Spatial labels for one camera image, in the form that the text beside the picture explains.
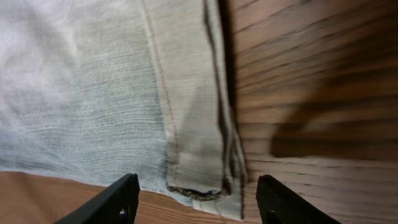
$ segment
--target stitching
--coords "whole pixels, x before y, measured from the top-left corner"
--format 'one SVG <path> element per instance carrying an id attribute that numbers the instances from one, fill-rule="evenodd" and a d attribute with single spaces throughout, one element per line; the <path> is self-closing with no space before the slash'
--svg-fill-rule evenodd
<path id="1" fill-rule="evenodd" d="M 160 79 L 162 80 L 161 81 L 162 88 L 164 89 L 164 93 L 165 93 L 165 96 L 166 96 L 166 99 L 167 99 L 167 107 L 169 109 L 169 113 L 170 113 L 170 117 L 171 117 L 173 136 L 174 136 L 173 137 L 174 144 L 172 144 L 173 145 L 172 150 L 174 150 L 176 152 L 175 154 L 177 155 L 176 170 L 175 170 L 175 175 L 173 176 L 173 180 L 174 180 L 174 184 L 177 186 L 177 176 L 178 176 L 178 170 L 179 170 L 178 144 L 177 144 L 177 125 L 175 124 L 174 113 L 173 113 L 173 109 L 172 109 L 171 101 L 170 101 L 170 97 L 169 97 L 169 91 L 167 89 L 167 85 L 166 85 L 166 81 L 165 81 L 165 77 L 164 77 L 164 71 L 163 71 L 162 64 L 161 64 L 160 58 L 159 58 L 159 51 L 158 51 L 158 48 L 157 48 L 157 44 L 156 44 L 157 42 L 156 42 L 156 38 L 155 38 L 155 35 L 154 35 L 154 29 L 153 29 L 153 26 L 152 26 L 152 19 L 149 16 L 149 13 L 148 13 L 148 10 L 147 10 L 147 6 L 145 4 L 145 0 L 141 0 L 141 3 L 142 3 L 142 8 L 144 10 L 145 17 L 146 17 L 147 22 L 148 22 L 150 38 L 152 39 L 152 43 L 153 43 L 152 45 L 153 45 L 153 49 L 154 49 L 154 55 L 155 55 L 155 59 L 156 59 L 156 62 L 157 62 L 158 69 L 159 69 Z"/>

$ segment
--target garment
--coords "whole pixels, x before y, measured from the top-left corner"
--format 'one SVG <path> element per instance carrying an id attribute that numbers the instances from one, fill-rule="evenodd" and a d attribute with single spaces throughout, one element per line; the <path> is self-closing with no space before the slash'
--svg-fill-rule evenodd
<path id="1" fill-rule="evenodd" d="M 0 29 L 1 170 L 241 218 L 216 1 L 1 1 Z"/>

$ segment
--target wooden table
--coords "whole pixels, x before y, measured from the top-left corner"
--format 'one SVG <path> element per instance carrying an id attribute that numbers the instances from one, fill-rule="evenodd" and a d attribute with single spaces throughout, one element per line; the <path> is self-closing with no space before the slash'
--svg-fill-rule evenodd
<path id="1" fill-rule="evenodd" d="M 246 223 L 260 223 L 263 174 L 342 223 L 398 223 L 398 2 L 227 3 Z M 1 223 L 53 222 L 101 190 L 26 174 L 0 183 L 13 201 L 0 205 Z M 136 223 L 238 222 L 141 192 Z"/>

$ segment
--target wood grain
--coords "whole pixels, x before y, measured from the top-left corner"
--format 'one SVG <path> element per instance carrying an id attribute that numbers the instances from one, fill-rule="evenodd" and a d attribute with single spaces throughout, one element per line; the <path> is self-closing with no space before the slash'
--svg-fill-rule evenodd
<path id="1" fill-rule="evenodd" d="M 260 223 L 263 174 L 342 223 L 398 223 L 397 2 L 227 3 L 250 178 L 245 223 Z M 1 200 L 12 201 L 0 205 L 1 223 L 53 222 L 101 190 L 26 174 L 0 182 Z M 136 223 L 238 222 L 141 192 Z"/>

